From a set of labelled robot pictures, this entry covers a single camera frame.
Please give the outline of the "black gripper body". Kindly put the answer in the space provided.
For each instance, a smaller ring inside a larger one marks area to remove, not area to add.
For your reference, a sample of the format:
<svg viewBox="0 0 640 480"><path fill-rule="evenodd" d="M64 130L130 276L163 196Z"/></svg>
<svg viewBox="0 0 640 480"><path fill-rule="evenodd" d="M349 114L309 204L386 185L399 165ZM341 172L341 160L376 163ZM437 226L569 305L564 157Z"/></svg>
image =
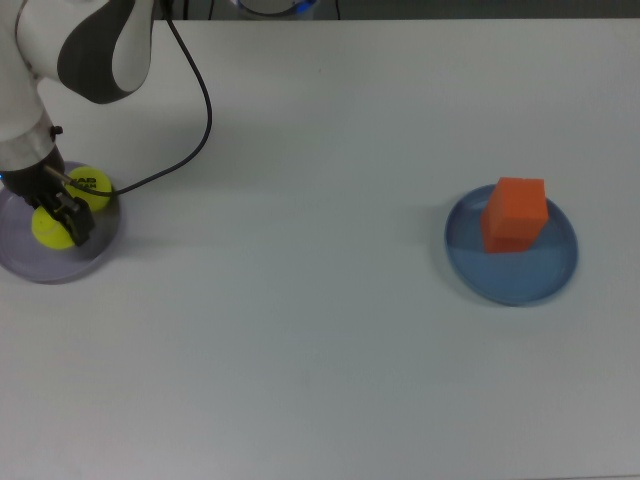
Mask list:
<svg viewBox="0 0 640 480"><path fill-rule="evenodd" d="M60 206L58 195L64 190L63 183L47 168L60 174L65 172L64 161L57 147L30 167L15 171L2 170L1 182L30 206Z"/></svg>

